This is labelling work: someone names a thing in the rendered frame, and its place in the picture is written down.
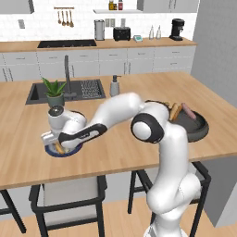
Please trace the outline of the green plant in grey pot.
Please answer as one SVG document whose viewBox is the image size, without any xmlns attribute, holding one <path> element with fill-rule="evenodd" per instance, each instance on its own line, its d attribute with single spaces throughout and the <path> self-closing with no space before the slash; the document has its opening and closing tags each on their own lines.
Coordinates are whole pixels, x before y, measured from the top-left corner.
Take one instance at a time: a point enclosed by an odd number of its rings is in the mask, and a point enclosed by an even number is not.
<svg viewBox="0 0 237 237">
<path fill-rule="evenodd" d="M 47 92 L 45 94 L 48 105 L 50 107 L 63 106 L 65 104 L 63 89 L 66 86 L 66 83 L 64 82 L 62 85 L 60 85 L 58 81 L 50 82 L 46 78 L 43 78 L 43 83 L 47 88 Z"/>
</svg>

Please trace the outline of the dark grey bowl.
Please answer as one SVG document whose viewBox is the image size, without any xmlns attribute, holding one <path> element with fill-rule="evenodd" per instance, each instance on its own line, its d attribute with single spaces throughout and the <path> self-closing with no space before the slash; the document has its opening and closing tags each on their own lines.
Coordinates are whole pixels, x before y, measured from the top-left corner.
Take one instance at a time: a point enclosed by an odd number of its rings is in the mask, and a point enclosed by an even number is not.
<svg viewBox="0 0 237 237">
<path fill-rule="evenodd" d="M 147 143 L 191 143 L 203 139 L 208 134 L 206 120 L 195 111 L 196 120 L 183 110 L 175 120 L 170 121 L 170 110 L 166 104 L 147 101 L 144 110 L 132 122 L 131 131 L 141 141 Z"/>
</svg>

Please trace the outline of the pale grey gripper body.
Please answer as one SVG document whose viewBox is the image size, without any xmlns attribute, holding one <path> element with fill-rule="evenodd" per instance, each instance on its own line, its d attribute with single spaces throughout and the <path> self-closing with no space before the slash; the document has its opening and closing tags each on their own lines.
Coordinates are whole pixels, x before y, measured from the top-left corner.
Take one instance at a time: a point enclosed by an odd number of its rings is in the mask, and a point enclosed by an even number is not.
<svg viewBox="0 0 237 237">
<path fill-rule="evenodd" d="M 41 135 L 41 139 L 44 145 L 50 145 L 53 143 L 58 143 L 58 136 L 59 134 L 57 132 L 48 131 Z"/>
</svg>

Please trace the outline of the white wall shelf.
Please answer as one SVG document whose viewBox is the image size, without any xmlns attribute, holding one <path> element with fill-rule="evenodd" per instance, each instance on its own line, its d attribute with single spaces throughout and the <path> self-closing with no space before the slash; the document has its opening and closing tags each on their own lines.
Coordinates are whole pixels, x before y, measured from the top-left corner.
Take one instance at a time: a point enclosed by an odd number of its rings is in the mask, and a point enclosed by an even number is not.
<svg viewBox="0 0 237 237">
<path fill-rule="evenodd" d="M 94 9 L 95 14 L 142 14 L 143 11 L 138 9 L 124 9 L 124 10 L 108 10 L 108 9 Z"/>
</svg>

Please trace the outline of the grey soap dispenser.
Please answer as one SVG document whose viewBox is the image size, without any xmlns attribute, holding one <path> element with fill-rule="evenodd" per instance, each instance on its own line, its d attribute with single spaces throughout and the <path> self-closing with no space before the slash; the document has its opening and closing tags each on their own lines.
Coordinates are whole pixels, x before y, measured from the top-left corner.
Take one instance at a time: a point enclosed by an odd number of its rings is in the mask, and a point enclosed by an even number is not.
<svg viewBox="0 0 237 237">
<path fill-rule="evenodd" d="M 110 96 L 116 96 L 119 94 L 119 81 L 118 76 L 114 75 L 112 82 L 110 83 Z"/>
</svg>

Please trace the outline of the black coffee machine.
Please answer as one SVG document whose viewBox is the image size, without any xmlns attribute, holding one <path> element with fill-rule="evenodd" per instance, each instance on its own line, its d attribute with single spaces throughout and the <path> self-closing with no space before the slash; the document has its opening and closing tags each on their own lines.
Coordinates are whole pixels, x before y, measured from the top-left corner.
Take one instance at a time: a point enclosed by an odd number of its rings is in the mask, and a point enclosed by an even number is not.
<svg viewBox="0 0 237 237">
<path fill-rule="evenodd" d="M 180 33 L 183 31 L 185 21 L 183 19 L 173 19 L 172 20 L 172 28 L 171 28 L 171 35 L 169 36 L 170 39 L 174 41 L 181 41 L 182 37 Z"/>
</svg>

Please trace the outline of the grey wall cupboard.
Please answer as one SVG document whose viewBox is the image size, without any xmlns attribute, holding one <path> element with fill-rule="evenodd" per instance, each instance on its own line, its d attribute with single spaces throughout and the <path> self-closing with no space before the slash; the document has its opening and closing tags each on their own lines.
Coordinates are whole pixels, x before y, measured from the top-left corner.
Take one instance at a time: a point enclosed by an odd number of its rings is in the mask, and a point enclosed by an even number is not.
<svg viewBox="0 0 237 237">
<path fill-rule="evenodd" d="M 0 14 L 32 14 L 32 0 L 0 0 Z"/>
<path fill-rule="evenodd" d="M 199 0 L 137 0 L 143 13 L 196 13 Z"/>
</svg>

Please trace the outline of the black toaster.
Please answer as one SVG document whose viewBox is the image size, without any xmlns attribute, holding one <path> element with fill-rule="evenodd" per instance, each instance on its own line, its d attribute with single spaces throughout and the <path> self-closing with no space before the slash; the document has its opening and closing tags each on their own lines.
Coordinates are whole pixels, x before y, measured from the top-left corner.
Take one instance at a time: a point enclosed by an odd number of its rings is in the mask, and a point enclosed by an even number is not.
<svg viewBox="0 0 237 237">
<path fill-rule="evenodd" d="M 131 39 L 131 28 L 115 27 L 113 29 L 113 38 L 115 41 L 129 41 Z"/>
</svg>

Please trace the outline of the grey base cupboard run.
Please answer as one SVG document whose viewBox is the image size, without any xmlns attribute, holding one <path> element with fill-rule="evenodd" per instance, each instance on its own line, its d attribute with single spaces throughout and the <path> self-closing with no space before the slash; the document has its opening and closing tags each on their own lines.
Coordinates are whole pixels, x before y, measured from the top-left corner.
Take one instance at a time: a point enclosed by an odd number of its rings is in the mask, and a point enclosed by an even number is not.
<svg viewBox="0 0 237 237">
<path fill-rule="evenodd" d="M 92 77 L 113 74 L 142 74 L 184 70 L 190 72 L 195 47 L 164 46 L 144 48 L 44 51 L 0 54 L 0 65 L 8 81 L 61 79 L 64 59 L 69 60 L 69 76 Z"/>
</svg>

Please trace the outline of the blue rimmed plate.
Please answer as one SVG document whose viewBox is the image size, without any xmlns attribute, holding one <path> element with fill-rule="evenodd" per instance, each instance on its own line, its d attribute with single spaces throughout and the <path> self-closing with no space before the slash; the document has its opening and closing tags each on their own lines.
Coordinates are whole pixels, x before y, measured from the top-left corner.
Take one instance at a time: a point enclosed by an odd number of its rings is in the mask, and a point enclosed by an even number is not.
<svg viewBox="0 0 237 237">
<path fill-rule="evenodd" d="M 55 148 L 54 143 L 50 144 L 50 145 L 46 145 L 44 147 L 44 150 L 48 155 L 53 156 L 53 157 L 67 157 L 67 156 L 72 156 L 72 155 L 78 153 L 82 148 L 82 144 L 79 144 L 74 148 L 64 148 L 63 146 L 62 146 L 62 148 L 65 151 L 65 154 L 63 154 L 63 155 L 58 153 L 58 151 Z"/>
</svg>

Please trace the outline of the black stool grey seat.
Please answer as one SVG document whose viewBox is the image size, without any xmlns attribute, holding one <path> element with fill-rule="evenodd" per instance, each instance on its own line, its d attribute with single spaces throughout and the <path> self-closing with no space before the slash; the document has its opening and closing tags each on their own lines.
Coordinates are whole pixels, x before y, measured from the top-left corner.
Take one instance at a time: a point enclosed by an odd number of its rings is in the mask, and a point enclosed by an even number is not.
<svg viewBox="0 0 237 237">
<path fill-rule="evenodd" d="M 200 180 L 201 190 L 195 195 L 195 197 L 192 200 L 192 204 L 197 204 L 197 208 L 194 215 L 193 226 L 191 228 L 189 237 L 195 237 L 199 220 L 206 201 L 209 184 L 211 182 L 211 176 L 209 175 L 206 167 L 200 161 L 190 163 L 189 170 L 192 172 L 197 171 L 197 173 L 201 177 Z M 157 173 L 158 173 L 158 167 L 133 170 L 131 172 L 131 184 L 130 184 L 129 201 L 128 201 L 129 214 L 132 211 L 134 194 L 139 192 L 147 193 L 149 189 L 152 187 Z"/>
<path fill-rule="evenodd" d="M 0 208 L 0 216 L 6 215 L 6 214 L 11 214 L 13 219 L 16 221 L 16 223 L 19 226 L 20 232 L 21 233 L 25 233 L 26 232 L 26 227 L 19 215 L 19 212 L 17 211 L 9 193 L 7 190 L 1 190 L 0 194 L 2 195 L 5 203 L 6 203 L 6 207 L 5 208 Z"/>
<path fill-rule="evenodd" d="M 29 201 L 41 237 L 48 232 L 96 222 L 99 237 L 105 237 L 102 203 L 106 176 L 32 185 Z"/>
</svg>

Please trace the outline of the tan bun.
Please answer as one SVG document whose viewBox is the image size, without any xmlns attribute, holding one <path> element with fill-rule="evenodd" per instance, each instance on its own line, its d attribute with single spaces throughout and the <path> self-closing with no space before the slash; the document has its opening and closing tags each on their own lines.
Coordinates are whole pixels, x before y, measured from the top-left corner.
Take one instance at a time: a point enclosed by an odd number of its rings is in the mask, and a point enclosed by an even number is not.
<svg viewBox="0 0 237 237">
<path fill-rule="evenodd" d="M 62 148 L 62 146 L 59 143 L 55 143 L 55 148 L 59 154 L 61 154 L 61 155 L 65 154 L 64 149 Z"/>
<path fill-rule="evenodd" d="M 175 120 L 177 116 L 179 115 L 179 113 L 181 112 L 181 110 L 182 110 L 182 106 L 177 103 L 174 103 L 172 106 L 172 109 L 170 110 L 169 120 L 170 121 Z"/>
</svg>

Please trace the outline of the black hob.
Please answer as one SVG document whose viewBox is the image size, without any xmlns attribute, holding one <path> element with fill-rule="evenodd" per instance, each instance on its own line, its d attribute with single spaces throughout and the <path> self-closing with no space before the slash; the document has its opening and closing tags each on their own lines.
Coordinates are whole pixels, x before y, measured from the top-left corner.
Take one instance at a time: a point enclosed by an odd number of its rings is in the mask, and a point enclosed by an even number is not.
<svg viewBox="0 0 237 237">
<path fill-rule="evenodd" d="M 96 42 L 94 39 L 92 39 L 92 40 L 40 41 L 37 48 L 85 47 L 85 46 L 96 46 Z"/>
</svg>

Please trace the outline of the pink sausage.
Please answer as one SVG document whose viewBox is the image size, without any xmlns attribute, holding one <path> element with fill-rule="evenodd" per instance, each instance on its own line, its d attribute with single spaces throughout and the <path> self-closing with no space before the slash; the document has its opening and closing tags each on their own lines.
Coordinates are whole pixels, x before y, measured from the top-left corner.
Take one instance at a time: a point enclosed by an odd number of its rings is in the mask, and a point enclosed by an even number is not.
<svg viewBox="0 0 237 237">
<path fill-rule="evenodd" d="M 196 115 L 194 112 L 185 104 L 181 103 L 182 110 L 193 120 L 196 120 Z"/>
</svg>

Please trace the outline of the dark grey tap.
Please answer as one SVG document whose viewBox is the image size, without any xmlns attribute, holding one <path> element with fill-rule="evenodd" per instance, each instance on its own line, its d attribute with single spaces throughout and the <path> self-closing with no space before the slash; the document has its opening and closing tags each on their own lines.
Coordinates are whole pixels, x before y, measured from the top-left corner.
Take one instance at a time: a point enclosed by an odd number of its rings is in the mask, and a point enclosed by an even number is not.
<svg viewBox="0 0 237 237">
<path fill-rule="evenodd" d="M 69 78 L 69 56 L 68 55 L 65 55 L 64 66 L 65 66 L 66 82 L 67 82 L 67 86 L 68 86 L 68 91 L 65 93 L 65 97 L 68 99 L 73 99 L 77 96 L 77 94 L 71 91 L 70 78 Z"/>
</svg>

